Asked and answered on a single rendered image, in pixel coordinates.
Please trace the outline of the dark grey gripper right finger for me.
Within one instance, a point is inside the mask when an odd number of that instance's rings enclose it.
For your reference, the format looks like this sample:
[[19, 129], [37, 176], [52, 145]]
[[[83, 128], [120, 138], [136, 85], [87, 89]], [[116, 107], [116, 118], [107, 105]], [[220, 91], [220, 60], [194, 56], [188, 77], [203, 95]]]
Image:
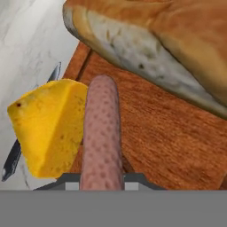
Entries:
[[123, 175], [125, 191], [163, 190], [157, 184], [150, 183], [142, 173], [127, 173]]

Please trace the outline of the yellow cheese wedge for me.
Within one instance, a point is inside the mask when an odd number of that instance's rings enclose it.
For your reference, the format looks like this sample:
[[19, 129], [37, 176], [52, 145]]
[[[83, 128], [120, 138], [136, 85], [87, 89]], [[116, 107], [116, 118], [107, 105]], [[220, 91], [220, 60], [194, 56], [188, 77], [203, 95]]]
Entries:
[[72, 167], [82, 142], [87, 89], [70, 79], [52, 81], [8, 106], [32, 176], [58, 178]]

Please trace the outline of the black-handled knife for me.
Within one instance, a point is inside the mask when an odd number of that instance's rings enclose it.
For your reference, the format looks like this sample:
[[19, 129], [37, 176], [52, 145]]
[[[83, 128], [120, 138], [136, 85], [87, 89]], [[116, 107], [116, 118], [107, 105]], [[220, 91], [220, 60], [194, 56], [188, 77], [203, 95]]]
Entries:
[[[61, 69], [61, 63], [59, 62], [54, 70], [51, 73], [51, 76], [48, 79], [50, 81], [56, 81], [59, 78]], [[10, 150], [8, 157], [4, 163], [3, 172], [2, 172], [2, 181], [5, 182], [9, 177], [11, 177], [17, 168], [18, 162], [21, 156], [21, 148], [18, 140], [15, 140], [12, 149]]]

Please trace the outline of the pink speckled sausage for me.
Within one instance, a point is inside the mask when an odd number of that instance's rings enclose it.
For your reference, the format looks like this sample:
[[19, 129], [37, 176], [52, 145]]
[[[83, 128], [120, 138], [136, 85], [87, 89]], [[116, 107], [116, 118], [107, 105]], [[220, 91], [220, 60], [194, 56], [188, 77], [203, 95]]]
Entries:
[[118, 90], [111, 77], [99, 75], [91, 81], [87, 94], [80, 189], [123, 188]]

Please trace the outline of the crusty bread loaf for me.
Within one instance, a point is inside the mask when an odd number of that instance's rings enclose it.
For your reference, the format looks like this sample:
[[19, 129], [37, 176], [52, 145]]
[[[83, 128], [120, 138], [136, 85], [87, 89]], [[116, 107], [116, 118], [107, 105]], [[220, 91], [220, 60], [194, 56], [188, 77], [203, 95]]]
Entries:
[[227, 0], [66, 0], [63, 20], [109, 63], [227, 121]]

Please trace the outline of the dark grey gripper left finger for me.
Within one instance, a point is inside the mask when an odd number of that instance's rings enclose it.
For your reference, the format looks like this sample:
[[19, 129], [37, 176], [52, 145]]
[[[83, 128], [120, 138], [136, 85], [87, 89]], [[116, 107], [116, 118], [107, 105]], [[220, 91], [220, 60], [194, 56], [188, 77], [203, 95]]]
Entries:
[[80, 188], [80, 174], [63, 174], [56, 182], [46, 184], [37, 188], [38, 191], [57, 190], [57, 191], [78, 191]]

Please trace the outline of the brown wooden cutting board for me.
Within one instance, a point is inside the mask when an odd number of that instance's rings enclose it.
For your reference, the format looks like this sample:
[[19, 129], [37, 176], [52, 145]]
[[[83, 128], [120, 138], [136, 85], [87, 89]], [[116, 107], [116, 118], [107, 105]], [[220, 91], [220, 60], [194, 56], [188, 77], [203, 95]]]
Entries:
[[107, 74], [118, 86], [123, 170], [172, 190], [227, 191], [227, 121], [107, 63], [83, 43], [66, 78], [89, 84]]

